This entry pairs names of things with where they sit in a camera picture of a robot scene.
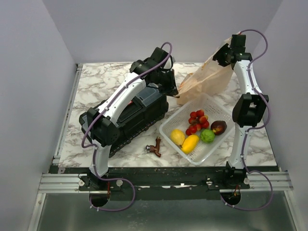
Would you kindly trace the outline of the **orange plastic bag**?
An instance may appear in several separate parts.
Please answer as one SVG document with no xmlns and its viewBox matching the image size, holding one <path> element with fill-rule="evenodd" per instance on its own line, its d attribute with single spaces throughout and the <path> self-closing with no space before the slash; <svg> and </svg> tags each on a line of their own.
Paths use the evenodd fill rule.
<svg viewBox="0 0 308 231">
<path fill-rule="evenodd" d="M 183 105 L 201 93 L 214 95 L 226 89 L 233 74 L 231 65 L 220 66 L 213 58 L 211 55 L 201 67 L 184 78 L 178 88 L 177 104 Z"/>
</svg>

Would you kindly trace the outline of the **red fake cherry tomatoes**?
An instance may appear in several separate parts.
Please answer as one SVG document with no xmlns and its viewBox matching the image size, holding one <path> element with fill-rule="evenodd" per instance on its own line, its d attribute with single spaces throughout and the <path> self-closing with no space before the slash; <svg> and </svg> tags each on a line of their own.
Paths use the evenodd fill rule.
<svg viewBox="0 0 308 231">
<path fill-rule="evenodd" d="M 187 136 L 193 135 L 201 129 L 208 129 L 210 127 L 208 116 L 203 109 L 192 111 L 188 123 L 189 126 L 185 131 Z"/>
</svg>

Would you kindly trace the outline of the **yellow fake lemon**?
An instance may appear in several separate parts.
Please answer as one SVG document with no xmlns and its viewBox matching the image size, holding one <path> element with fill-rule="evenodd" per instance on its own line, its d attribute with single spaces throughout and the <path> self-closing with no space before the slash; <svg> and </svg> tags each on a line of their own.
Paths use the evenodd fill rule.
<svg viewBox="0 0 308 231">
<path fill-rule="evenodd" d="M 174 129 L 174 130 L 172 130 L 172 132 L 170 134 L 170 139 L 177 146 L 182 146 L 184 141 L 185 141 L 185 134 L 179 129 Z"/>
</svg>

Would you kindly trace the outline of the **yellow orange fake fruit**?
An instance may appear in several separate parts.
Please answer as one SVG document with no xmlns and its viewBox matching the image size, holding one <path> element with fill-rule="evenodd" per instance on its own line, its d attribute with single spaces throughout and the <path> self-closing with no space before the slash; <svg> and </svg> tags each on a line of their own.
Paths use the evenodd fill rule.
<svg viewBox="0 0 308 231">
<path fill-rule="evenodd" d="M 188 136 L 182 146 L 181 146 L 181 151 L 184 152 L 185 154 L 189 154 L 190 152 L 192 152 L 195 147 L 197 146 L 199 142 L 199 137 L 197 135 L 190 135 Z"/>
</svg>

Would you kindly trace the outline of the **green fake fruit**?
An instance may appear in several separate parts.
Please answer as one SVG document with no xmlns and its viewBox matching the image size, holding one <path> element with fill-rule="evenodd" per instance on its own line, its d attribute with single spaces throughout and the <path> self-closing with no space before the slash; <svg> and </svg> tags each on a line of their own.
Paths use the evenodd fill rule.
<svg viewBox="0 0 308 231">
<path fill-rule="evenodd" d="M 200 133 L 200 139 L 201 141 L 203 141 L 204 143 L 212 143 L 215 139 L 215 134 L 212 130 L 210 129 L 204 129 L 201 133 Z"/>
</svg>

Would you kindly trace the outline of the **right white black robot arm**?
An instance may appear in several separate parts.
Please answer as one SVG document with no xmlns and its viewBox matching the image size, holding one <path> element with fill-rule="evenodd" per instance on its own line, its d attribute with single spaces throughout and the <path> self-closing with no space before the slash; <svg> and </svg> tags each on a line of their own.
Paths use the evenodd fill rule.
<svg viewBox="0 0 308 231">
<path fill-rule="evenodd" d="M 248 145 L 269 102 L 268 95 L 262 94 L 257 85 L 253 71 L 253 58 L 245 51 L 245 42 L 246 35 L 233 34 L 230 42 L 223 45 L 213 56 L 213 60 L 220 66 L 231 66 L 241 90 L 241 96 L 232 111 L 235 137 L 231 155 L 220 180 L 223 189 L 232 189 L 244 184 L 248 173 L 245 169 Z"/>
</svg>

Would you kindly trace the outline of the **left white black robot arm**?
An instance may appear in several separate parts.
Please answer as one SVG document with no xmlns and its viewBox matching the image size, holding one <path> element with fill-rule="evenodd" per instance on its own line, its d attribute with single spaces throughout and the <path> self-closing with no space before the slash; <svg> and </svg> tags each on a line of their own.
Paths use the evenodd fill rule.
<svg viewBox="0 0 308 231">
<path fill-rule="evenodd" d="M 130 101 L 151 83 L 158 86 L 161 94 L 177 96 L 171 53 L 172 51 L 165 51 L 163 47 L 157 47 L 150 57 L 133 62 L 126 78 L 115 92 L 97 110 L 88 110 L 89 126 L 81 146 L 88 148 L 85 140 L 90 136 L 92 142 L 89 146 L 94 148 L 90 166 L 94 175 L 90 184 L 94 189 L 102 190 L 106 186 L 107 179 L 104 175 L 108 171 L 111 146 L 119 136 L 116 123 Z"/>
</svg>

